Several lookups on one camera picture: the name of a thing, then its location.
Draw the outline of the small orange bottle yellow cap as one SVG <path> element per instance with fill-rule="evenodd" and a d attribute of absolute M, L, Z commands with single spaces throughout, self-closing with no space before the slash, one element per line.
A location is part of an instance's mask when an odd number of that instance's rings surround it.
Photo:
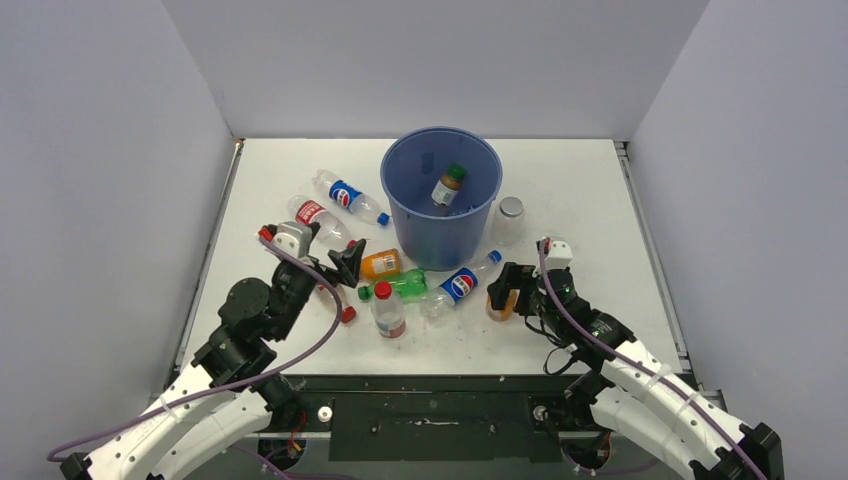
<path fill-rule="evenodd" d="M 491 297 L 487 297 L 486 302 L 486 313 L 488 317 L 496 322 L 504 322 L 509 320 L 514 313 L 514 308 L 517 303 L 518 291 L 511 290 L 509 295 L 505 301 L 504 307 L 502 309 L 495 309 L 491 305 Z"/>

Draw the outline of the small clear bottle red cap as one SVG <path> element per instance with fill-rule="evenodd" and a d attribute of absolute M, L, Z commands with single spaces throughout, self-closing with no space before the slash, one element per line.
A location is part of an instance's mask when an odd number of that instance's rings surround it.
<path fill-rule="evenodd" d="M 336 291 L 339 295 L 340 303 L 342 306 L 341 323 L 349 324 L 356 319 L 357 311 L 349 302 L 347 298 L 347 290 L 344 286 L 338 285 L 336 287 Z M 335 314 L 336 305 L 334 297 L 331 295 L 331 293 L 323 285 L 318 285 L 316 287 L 316 293 L 324 309 L 331 314 Z"/>

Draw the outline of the Starbucks latte bottle green cap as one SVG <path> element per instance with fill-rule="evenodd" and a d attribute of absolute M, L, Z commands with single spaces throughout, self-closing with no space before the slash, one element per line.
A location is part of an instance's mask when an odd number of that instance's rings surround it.
<path fill-rule="evenodd" d="M 456 163 L 451 164 L 431 192 L 433 203 L 439 207 L 450 206 L 459 193 L 466 175 L 465 167 Z"/>

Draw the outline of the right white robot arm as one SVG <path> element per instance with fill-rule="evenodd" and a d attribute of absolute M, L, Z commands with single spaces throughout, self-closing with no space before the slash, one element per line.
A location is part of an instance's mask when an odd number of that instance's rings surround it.
<path fill-rule="evenodd" d="M 566 391 L 579 428 L 618 433 L 684 479 L 783 479 L 782 442 L 708 400 L 615 317 L 581 298 L 568 268 L 508 262 L 487 288 L 494 307 L 511 293 L 516 314 L 537 317 L 572 360 L 589 367 Z"/>

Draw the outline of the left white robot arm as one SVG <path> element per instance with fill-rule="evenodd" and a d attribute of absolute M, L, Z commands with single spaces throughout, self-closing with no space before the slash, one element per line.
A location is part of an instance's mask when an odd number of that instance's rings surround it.
<path fill-rule="evenodd" d="M 219 326 L 165 391 L 135 420 L 108 431 L 107 442 L 60 463 L 66 479 L 184 479 L 250 433 L 290 428 L 299 406 L 293 387 L 272 368 L 272 343 L 285 340 L 317 286 L 335 303 L 354 287 L 365 240 L 345 241 L 324 266 L 311 255 L 317 222 L 264 225 L 257 239 L 279 263 L 270 281 L 236 282 L 218 310 Z"/>

